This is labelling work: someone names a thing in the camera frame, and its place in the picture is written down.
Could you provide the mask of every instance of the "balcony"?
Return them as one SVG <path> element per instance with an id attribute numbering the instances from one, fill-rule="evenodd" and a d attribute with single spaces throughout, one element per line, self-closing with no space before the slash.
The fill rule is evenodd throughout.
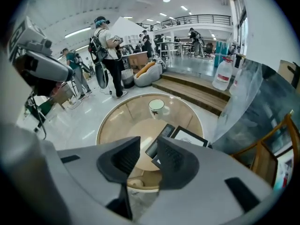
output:
<path id="1" fill-rule="evenodd" d="M 213 15 L 213 14 L 201 14 L 201 15 L 189 15 L 184 17 L 176 17 L 174 19 L 169 19 L 155 25 L 137 23 L 141 27 L 149 31 L 157 31 L 160 29 L 166 29 L 174 26 L 179 26 L 183 24 L 220 24 L 225 26 L 231 26 L 231 17 L 226 15 Z"/>

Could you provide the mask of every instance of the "wooden step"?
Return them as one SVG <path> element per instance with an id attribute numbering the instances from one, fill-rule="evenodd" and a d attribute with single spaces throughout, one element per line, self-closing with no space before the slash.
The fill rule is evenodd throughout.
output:
<path id="1" fill-rule="evenodd" d="M 152 86 L 187 100 L 217 116 L 221 114 L 227 104 L 226 101 L 212 94 L 164 78 L 153 82 Z"/>
<path id="2" fill-rule="evenodd" d="M 230 93 L 228 90 L 220 91 L 214 88 L 210 81 L 206 81 L 199 77 L 194 77 L 194 76 L 180 74 L 180 73 L 173 73 L 173 72 L 164 72 L 161 76 L 166 80 L 170 80 L 173 82 L 181 83 L 183 85 L 187 85 L 189 87 L 196 88 L 198 90 L 212 94 L 225 101 L 228 101 L 230 99 Z"/>

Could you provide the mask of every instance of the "white floor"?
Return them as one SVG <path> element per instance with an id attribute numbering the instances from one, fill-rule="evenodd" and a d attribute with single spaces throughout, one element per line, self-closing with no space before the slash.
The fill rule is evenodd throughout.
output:
<path id="1" fill-rule="evenodd" d="M 47 140 L 53 142 L 57 150 L 72 149 L 96 145 L 96 137 L 101 122 L 105 116 L 117 106 L 120 102 L 145 93 L 162 93 L 161 90 L 151 86 L 138 88 L 136 86 L 128 89 L 128 94 L 121 98 L 115 97 L 115 90 L 110 78 L 109 87 L 113 95 L 109 95 L 109 89 L 100 90 L 96 78 L 88 81 L 93 91 L 82 100 L 78 107 L 71 110 L 63 110 L 56 105 L 53 111 L 47 115 L 44 125 L 47 132 Z M 185 101 L 197 114 L 200 119 L 203 137 L 210 141 L 216 128 L 218 117 L 190 102 Z M 38 136 L 44 138 L 44 132 L 41 130 Z"/>

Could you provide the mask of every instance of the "mug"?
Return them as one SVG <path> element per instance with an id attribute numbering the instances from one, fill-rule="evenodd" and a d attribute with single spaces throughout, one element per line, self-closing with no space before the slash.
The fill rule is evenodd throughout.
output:
<path id="1" fill-rule="evenodd" d="M 163 116 L 170 114 L 170 108 L 160 99 L 154 99 L 149 102 L 149 110 L 152 118 L 162 119 Z"/>

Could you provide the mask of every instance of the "orange pillow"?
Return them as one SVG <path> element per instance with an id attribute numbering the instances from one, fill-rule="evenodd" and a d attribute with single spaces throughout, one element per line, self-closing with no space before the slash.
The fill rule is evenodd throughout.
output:
<path id="1" fill-rule="evenodd" d="M 140 75 L 147 72 L 150 67 L 152 67 L 155 64 L 155 62 L 148 62 L 146 66 L 144 66 L 137 74 L 136 78 L 139 78 Z"/>

